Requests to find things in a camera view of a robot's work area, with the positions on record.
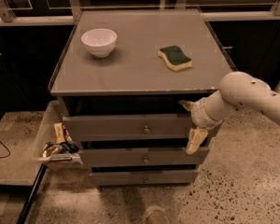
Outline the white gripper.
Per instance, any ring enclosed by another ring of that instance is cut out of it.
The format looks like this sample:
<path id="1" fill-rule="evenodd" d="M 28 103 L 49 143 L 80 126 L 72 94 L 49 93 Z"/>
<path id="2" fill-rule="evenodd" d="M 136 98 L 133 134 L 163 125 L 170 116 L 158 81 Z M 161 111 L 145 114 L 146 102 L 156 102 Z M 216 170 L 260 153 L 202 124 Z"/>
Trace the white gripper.
<path id="1" fill-rule="evenodd" d="M 186 100 L 180 100 L 178 103 L 191 113 L 192 122 L 197 126 L 197 128 L 191 128 L 189 131 L 186 152 L 191 155 L 198 150 L 204 139 L 208 136 L 207 130 L 214 129 L 222 121 L 214 120 L 207 114 L 204 98 L 195 103 Z"/>

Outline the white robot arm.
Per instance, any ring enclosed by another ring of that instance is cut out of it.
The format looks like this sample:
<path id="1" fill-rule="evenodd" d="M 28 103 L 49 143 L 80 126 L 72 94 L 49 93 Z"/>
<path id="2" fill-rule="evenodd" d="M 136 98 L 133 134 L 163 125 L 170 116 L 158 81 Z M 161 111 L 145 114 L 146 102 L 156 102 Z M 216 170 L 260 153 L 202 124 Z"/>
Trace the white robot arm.
<path id="1" fill-rule="evenodd" d="M 272 91 L 264 81 L 244 72 L 224 76 L 219 88 L 208 97 L 196 102 L 180 100 L 190 112 L 193 127 L 189 131 L 186 152 L 197 151 L 210 130 L 227 117 L 255 110 L 280 126 L 280 93 Z"/>

